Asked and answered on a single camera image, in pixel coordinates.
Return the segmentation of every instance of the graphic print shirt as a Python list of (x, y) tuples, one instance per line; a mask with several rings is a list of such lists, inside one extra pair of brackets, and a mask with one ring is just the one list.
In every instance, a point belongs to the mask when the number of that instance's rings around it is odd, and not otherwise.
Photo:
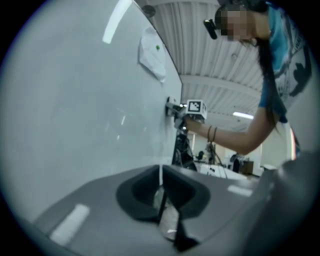
[[(281, 123), (287, 123), (287, 110), (312, 75), (310, 52), (307, 42), (286, 12), (273, 4), (268, 5), (269, 43), (278, 92), (273, 110), (279, 115)], [(264, 80), (259, 107), (266, 107), (267, 93), (268, 86)]]

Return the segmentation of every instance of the white paper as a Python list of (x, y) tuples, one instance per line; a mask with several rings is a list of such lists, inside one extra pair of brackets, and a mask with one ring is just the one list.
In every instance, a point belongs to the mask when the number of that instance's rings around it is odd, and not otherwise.
[(148, 27), (142, 32), (139, 46), (139, 61), (148, 68), (161, 83), (165, 82), (165, 46), (153, 27)]

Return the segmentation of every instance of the white panel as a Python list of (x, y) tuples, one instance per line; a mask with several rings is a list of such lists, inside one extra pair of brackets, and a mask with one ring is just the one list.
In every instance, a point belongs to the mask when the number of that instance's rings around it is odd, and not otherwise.
[(262, 143), (262, 155), (261, 155), (261, 165), (271, 165), (278, 167), (283, 162), (290, 160), (291, 148), (288, 146), (288, 138), (290, 136), (290, 127), (288, 123), (282, 124), (278, 123), (276, 129), (274, 129), (271, 134)]
[(180, 78), (168, 54), (164, 84), (137, 63), (151, 24), (135, 4), (111, 44), (102, 41), (116, 3), (47, 2), (8, 54), (1, 181), (13, 210), (29, 221), (89, 181), (172, 161), (176, 130), (165, 103), (180, 101)]

